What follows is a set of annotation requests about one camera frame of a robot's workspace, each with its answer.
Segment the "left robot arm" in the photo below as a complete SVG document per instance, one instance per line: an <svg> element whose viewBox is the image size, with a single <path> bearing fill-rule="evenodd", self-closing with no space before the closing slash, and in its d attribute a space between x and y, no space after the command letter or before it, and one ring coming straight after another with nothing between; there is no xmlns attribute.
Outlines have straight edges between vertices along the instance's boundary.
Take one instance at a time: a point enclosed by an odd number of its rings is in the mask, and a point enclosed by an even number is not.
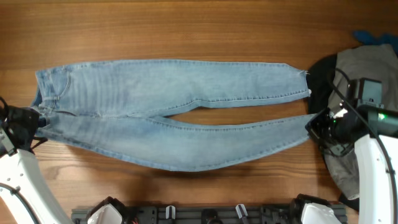
<svg viewBox="0 0 398 224"><path fill-rule="evenodd" d="M37 137L39 114L1 99L1 198L18 223L128 223L125 208L108 197L70 218L49 189L34 154L47 142Z"/></svg>

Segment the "light blue denim jeans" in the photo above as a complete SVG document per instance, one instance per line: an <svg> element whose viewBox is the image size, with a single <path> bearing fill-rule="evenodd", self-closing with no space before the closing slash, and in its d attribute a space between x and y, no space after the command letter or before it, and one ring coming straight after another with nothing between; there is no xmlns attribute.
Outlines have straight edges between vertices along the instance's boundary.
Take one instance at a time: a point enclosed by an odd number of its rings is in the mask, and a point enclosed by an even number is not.
<svg viewBox="0 0 398 224"><path fill-rule="evenodd" d="M260 159L308 139L310 115L239 125L174 120L196 108L289 103L311 94L305 70L286 63L115 60L39 70L32 108L40 137L183 172Z"/></svg>

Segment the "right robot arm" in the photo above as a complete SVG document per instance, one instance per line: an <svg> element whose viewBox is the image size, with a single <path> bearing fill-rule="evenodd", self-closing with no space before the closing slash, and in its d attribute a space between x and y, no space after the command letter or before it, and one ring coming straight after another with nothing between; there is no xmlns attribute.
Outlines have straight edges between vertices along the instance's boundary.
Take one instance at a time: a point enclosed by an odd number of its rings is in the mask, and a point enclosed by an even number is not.
<svg viewBox="0 0 398 224"><path fill-rule="evenodd" d="M343 195L359 201L359 222L397 223L397 113L325 108L305 128Z"/></svg>

